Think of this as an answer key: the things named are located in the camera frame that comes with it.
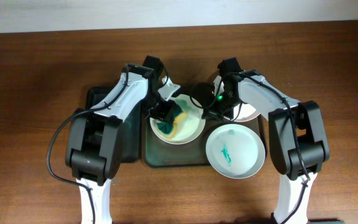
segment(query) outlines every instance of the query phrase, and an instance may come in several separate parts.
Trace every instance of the white wall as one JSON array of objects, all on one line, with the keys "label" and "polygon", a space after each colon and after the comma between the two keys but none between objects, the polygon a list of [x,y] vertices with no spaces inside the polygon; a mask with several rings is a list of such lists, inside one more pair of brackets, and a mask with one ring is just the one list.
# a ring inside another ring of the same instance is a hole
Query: white wall
[{"label": "white wall", "polygon": [[0,32],[358,19],[358,0],[0,0]]}]

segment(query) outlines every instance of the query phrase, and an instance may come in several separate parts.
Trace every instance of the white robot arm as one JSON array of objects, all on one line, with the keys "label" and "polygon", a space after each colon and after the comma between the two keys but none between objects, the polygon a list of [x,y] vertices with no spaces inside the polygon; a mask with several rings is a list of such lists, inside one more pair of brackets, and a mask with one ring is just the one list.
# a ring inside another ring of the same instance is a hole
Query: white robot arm
[{"label": "white robot arm", "polygon": [[[313,101],[301,103],[287,97],[269,84],[258,71],[243,71],[235,58],[224,60],[218,69],[221,76],[214,81],[214,91],[217,92],[214,97],[219,95],[222,100],[204,109],[203,116],[207,119],[222,119],[234,106],[244,102],[268,120],[270,155],[281,173],[278,203],[272,218],[276,223],[308,223],[306,209],[311,185],[322,163],[329,158],[318,105]],[[306,129],[304,136],[294,137],[289,113],[297,128]],[[301,157],[297,156],[294,138]]]},{"label": "white robot arm", "polygon": [[151,117],[173,122],[173,111],[178,105],[170,98],[180,85],[165,77],[164,85],[160,86],[158,80],[162,70],[160,59],[150,56],[145,59],[144,66],[129,65],[128,71],[121,73],[118,84],[91,108],[96,111],[72,122],[66,164],[71,167],[76,181],[91,189],[92,198],[90,202],[87,189],[80,186],[82,224],[92,224],[94,220],[95,224],[112,223],[109,211],[111,179],[116,175],[122,154],[115,148],[117,131],[135,106],[141,103],[142,111]]}]

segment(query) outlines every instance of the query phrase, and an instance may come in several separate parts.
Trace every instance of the black tray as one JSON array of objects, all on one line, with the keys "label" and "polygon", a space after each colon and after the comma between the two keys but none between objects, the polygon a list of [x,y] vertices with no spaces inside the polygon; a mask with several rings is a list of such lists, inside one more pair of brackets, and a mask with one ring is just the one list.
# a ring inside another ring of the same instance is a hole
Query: black tray
[{"label": "black tray", "polygon": [[[184,85],[174,94],[174,97],[179,94],[189,95],[192,86]],[[196,94],[195,99],[203,106],[209,104],[207,98],[203,98],[202,94]],[[142,159],[150,167],[177,167],[177,166],[208,166],[209,162],[206,157],[205,145],[209,135],[216,128],[225,124],[240,124],[255,131],[261,138],[265,151],[267,152],[265,143],[264,124],[261,115],[257,118],[246,122],[222,122],[210,121],[205,122],[204,130],[193,141],[174,145],[164,142],[158,138],[151,126],[150,119],[142,120]]]}]

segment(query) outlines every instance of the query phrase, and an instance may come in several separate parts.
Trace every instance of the wooden table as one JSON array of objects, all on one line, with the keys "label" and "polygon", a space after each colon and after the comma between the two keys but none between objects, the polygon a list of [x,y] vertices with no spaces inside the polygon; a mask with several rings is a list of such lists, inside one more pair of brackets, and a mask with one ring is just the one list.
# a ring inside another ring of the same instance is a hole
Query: wooden table
[{"label": "wooden table", "polygon": [[[166,29],[0,34],[0,223],[79,223],[77,187],[45,165],[58,125],[84,106],[91,86],[108,85],[127,62],[160,57],[175,83],[205,81],[225,58],[257,68],[268,81],[321,107],[331,148],[313,185],[310,219],[358,223],[358,21]],[[71,177],[68,130],[52,155]],[[111,187],[118,223],[232,223],[268,218],[278,173],[268,157],[255,176],[228,179],[211,167],[121,166]]]}]

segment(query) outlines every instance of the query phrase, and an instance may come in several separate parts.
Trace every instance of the brown wooden surface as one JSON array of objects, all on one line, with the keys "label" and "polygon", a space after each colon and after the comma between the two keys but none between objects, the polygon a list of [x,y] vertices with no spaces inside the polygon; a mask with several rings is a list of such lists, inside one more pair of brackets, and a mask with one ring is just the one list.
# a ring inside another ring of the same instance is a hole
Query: brown wooden surface
[{"label": "brown wooden surface", "polygon": [[[0,223],[79,223],[77,187],[45,165],[58,125],[89,87],[112,83],[127,62],[162,58],[175,83],[205,81],[225,58],[257,68],[289,96],[319,103],[331,159],[313,185],[308,217],[358,223],[358,21],[0,34]],[[52,155],[71,176],[68,130]],[[219,223],[268,218],[278,173],[268,157],[255,176],[211,167],[124,164],[111,188],[118,223]]]}]

